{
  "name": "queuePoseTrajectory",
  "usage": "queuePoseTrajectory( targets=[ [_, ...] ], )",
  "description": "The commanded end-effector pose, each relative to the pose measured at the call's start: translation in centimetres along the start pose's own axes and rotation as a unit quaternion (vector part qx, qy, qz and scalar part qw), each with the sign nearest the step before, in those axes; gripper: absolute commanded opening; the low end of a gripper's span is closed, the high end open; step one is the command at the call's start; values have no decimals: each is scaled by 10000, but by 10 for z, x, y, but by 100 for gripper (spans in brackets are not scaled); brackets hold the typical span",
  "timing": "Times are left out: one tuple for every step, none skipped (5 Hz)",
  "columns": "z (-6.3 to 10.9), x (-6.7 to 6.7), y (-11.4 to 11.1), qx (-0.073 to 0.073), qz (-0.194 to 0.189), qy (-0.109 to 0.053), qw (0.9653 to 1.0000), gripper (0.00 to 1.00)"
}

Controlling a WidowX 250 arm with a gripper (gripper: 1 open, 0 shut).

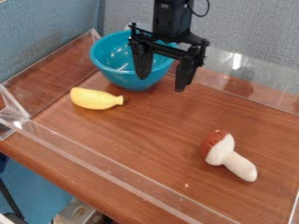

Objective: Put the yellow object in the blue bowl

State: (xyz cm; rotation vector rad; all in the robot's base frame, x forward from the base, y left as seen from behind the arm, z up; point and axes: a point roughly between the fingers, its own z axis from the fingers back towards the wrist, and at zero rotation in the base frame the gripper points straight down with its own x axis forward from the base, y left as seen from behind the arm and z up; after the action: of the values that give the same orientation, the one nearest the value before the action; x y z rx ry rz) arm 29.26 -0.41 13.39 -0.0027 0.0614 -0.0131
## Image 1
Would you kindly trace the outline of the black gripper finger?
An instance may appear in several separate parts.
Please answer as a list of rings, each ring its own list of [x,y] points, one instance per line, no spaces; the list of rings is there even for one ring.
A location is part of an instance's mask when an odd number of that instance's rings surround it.
[[[152,72],[154,53],[150,51],[146,44],[132,44],[132,54],[135,62],[135,73],[144,80]]]
[[[183,57],[176,67],[175,91],[182,92],[187,85],[192,83],[198,65],[195,58]]]

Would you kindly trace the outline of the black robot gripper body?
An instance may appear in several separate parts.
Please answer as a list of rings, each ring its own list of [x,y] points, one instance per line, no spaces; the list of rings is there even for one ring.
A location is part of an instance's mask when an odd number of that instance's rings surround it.
[[[192,17],[204,18],[194,11],[194,0],[154,0],[154,22],[150,27],[134,22],[130,25],[130,45],[146,44],[150,51],[176,60],[183,57],[195,58],[198,67],[204,64],[206,50],[211,42],[192,33]]]

